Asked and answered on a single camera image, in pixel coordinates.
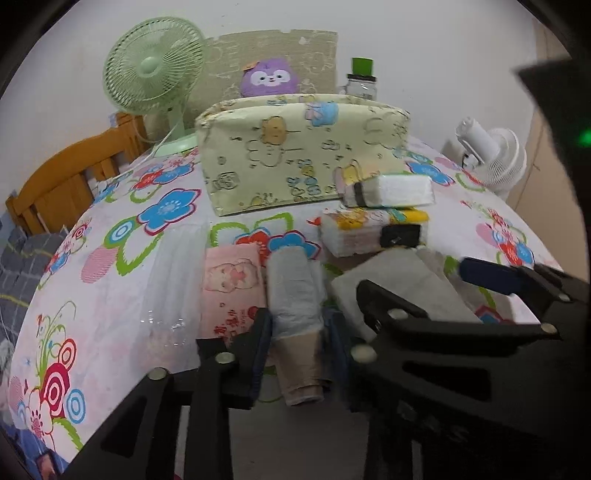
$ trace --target pillow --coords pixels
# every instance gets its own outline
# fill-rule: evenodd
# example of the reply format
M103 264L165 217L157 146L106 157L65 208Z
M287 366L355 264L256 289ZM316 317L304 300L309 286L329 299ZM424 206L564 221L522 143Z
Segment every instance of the pillow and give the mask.
M218 215L338 197L334 174L359 181L408 170L408 112L345 95L278 95L214 105L196 120Z

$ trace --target wooden bed frame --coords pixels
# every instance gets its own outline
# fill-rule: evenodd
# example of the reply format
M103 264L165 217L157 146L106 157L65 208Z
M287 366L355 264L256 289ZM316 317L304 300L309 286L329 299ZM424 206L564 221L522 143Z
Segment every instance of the wooden bed frame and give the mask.
M17 196L6 200L15 225L30 235L58 232L62 226L71 229L93 202L85 170L89 168L97 181L119 174L114 156L122 153L133 162L147 148L139 135L146 138L141 116L118 113L117 127L95 137L70 145L47 160L25 182Z

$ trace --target white fan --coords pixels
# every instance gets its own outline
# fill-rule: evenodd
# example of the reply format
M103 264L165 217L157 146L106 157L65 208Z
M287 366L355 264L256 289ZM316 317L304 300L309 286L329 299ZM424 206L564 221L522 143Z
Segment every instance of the white fan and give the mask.
M486 132L476 120L467 117L457 126L456 136L469 154L464 168L506 200L527 168L525 148L515 133L507 128Z

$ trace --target white tissue pack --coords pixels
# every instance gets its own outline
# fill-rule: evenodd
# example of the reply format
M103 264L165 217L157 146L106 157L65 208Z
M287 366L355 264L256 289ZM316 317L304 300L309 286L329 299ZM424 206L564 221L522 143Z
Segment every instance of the white tissue pack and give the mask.
M435 203L428 175L377 175L345 187L347 207L416 207Z

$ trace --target purple plush toy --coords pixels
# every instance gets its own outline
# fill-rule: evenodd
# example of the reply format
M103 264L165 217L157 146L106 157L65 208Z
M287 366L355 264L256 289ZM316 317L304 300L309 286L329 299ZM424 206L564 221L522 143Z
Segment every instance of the purple plush toy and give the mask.
M244 72L240 90L245 97L297 93L298 80L285 59L261 60Z

